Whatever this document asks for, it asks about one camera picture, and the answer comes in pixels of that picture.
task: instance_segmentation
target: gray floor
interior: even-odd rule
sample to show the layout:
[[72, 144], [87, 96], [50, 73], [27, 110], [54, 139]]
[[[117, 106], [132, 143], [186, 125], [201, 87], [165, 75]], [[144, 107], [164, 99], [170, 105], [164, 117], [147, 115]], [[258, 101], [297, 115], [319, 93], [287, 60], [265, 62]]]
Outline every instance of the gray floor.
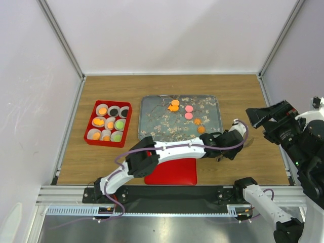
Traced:
[[[298, 208], [285, 210], [300, 218]], [[274, 243], [273, 232], [262, 217], [241, 224], [219, 217], [122, 217], [100, 224], [82, 220], [51, 229], [78, 218], [46, 216], [38, 243]]]

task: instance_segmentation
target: pink round object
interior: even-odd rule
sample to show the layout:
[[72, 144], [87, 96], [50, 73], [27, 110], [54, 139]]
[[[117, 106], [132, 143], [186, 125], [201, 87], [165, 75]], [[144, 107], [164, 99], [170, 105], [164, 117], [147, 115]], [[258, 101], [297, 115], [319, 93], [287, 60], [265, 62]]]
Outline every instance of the pink round object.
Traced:
[[191, 120], [193, 118], [193, 115], [191, 113], [185, 113], [184, 117], [187, 119], [187, 120]]
[[186, 111], [187, 112], [192, 112], [193, 111], [193, 107], [191, 105], [187, 105], [186, 106]]

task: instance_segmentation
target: wood surface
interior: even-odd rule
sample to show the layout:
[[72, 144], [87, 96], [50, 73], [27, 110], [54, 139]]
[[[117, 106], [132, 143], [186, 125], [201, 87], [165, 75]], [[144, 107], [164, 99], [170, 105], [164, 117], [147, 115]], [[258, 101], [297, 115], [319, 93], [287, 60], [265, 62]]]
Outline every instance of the wood surface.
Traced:
[[[219, 101], [224, 129], [239, 118], [249, 123], [245, 110], [265, 107], [255, 75], [145, 75], [88, 76], [78, 105], [58, 179], [60, 185], [88, 184], [117, 168], [114, 158], [138, 142], [137, 128], [141, 99], [146, 95], [214, 95]], [[97, 100], [130, 102], [133, 108], [124, 148], [88, 145], [84, 139]], [[232, 185], [235, 180], [253, 177], [260, 185], [288, 185], [278, 146], [263, 138], [262, 128], [250, 126], [254, 142], [234, 160], [197, 160], [199, 185]], [[128, 184], [144, 184], [133, 179]]]

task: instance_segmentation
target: red mat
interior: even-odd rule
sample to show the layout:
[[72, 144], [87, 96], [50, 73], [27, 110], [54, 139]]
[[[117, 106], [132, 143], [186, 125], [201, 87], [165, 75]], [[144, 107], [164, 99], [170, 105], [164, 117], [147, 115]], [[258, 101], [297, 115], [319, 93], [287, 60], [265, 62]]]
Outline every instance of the red mat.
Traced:
[[183, 158], [158, 165], [153, 173], [144, 178], [147, 185], [196, 185], [195, 158]]

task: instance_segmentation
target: wall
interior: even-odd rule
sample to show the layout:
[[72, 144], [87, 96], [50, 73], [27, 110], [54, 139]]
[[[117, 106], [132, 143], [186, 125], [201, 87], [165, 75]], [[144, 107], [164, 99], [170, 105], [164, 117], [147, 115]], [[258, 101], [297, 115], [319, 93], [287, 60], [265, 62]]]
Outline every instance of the wall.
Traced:
[[0, 242], [20, 202], [21, 243], [39, 188], [51, 180], [80, 79], [37, 1], [2, 1], [0, 32]]
[[258, 72], [296, 0], [48, 0], [86, 74]]
[[300, 113], [324, 96], [324, 1], [307, 0], [280, 46], [264, 81], [272, 103], [288, 100]]

